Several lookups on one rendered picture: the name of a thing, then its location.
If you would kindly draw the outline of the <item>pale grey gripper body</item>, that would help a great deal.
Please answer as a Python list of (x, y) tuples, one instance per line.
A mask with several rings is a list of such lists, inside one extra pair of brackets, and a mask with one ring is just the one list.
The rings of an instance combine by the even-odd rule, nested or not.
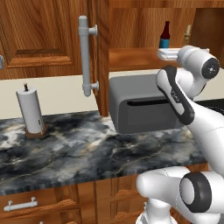
[(158, 48), (157, 56), (161, 60), (176, 60), (178, 58), (179, 48)]

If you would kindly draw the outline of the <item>white paper towel roll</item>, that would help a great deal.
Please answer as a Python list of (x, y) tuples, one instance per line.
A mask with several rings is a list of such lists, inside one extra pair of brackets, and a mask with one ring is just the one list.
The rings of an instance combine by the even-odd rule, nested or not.
[(37, 89), (24, 84), (24, 87), (18, 90), (16, 94), (26, 130), (31, 134), (42, 133), (44, 131), (44, 122)]

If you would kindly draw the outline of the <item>closed wooden cabinet door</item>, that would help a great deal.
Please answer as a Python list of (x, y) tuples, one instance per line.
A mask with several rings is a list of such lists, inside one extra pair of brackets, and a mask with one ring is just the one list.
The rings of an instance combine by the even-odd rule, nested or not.
[(0, 80), (81, 74), (87, 0), (0, 0)]

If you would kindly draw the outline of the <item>wooden drawer front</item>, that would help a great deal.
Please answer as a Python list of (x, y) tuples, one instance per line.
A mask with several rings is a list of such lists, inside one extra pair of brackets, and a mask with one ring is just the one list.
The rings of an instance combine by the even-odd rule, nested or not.
[[(8, 201), (13, 204), (30, 202), (38, 205), (5, 212)], [(81, 224), (77, 185), (0, 196), (0, 224)]]

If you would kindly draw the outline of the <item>wooden base cupboard door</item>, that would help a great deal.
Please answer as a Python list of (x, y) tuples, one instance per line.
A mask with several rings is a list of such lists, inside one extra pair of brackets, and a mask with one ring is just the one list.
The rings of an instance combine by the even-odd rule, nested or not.
[(136, 180), (131, 175), (95, 182), (98, 224), (135, 224), (146, 201), (137, 191)]

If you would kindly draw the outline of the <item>grey toaster oven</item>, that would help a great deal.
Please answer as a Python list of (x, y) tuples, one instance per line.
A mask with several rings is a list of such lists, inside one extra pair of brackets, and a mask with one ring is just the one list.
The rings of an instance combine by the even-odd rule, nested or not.
[(108, 111), (120, 134), (182, 127), (158, 90), (155, 74), (113, 77), (108, 81)]

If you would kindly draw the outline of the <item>open wooden wall cabinet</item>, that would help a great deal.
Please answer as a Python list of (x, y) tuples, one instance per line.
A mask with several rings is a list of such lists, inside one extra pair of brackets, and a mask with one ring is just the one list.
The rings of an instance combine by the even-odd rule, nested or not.
[(224, 0), (109, 0), (109, 69), (160, 68), (160, 35), (169, 21), (170, 46), (183, 45), (197, 9), (224, 8)]

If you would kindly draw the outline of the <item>wooden paper towel holder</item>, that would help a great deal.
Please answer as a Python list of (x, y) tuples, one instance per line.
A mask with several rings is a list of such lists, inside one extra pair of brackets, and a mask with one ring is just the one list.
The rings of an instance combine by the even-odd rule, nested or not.
[(37, 89), (24, 84), (24, 123), (25, 133), (28, 138), (44, 137), (48, 125), (44, 123)]

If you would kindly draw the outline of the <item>dark wooden cabinet door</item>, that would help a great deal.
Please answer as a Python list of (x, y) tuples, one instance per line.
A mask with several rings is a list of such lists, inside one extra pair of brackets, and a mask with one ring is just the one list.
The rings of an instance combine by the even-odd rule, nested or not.
[(209, 48), (219, 61), (224, 60), (224, 8), (196, 10), (190, 43)]

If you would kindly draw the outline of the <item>black hob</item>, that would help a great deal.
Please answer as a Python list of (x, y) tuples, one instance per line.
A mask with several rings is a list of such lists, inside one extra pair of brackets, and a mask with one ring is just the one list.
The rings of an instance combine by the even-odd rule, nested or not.
[(224, 115), (224, 98), (196, 101), (196, 103), (198, 103), (200, 106), (206, 107)]

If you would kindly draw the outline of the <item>open wooden cabinet door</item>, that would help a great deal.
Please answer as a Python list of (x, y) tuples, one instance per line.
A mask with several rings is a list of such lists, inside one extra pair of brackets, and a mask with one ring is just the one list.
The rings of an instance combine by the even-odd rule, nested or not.
[(88, 0), (89, 26), (98, 27), (90, 38), (92, 82), (99, 82), (94, 96), (101, 116), (109, 115), (109, 0)]

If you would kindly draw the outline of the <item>dark red beer bottle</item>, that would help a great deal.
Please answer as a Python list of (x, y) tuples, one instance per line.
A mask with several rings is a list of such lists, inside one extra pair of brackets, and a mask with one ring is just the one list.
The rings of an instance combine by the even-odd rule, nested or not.
[(170, 32), (169, 32), (170, 22), (166, 21), (164, 25), (164, 30), (160, 36), (159, 47), (168, 48), (170, 44)]

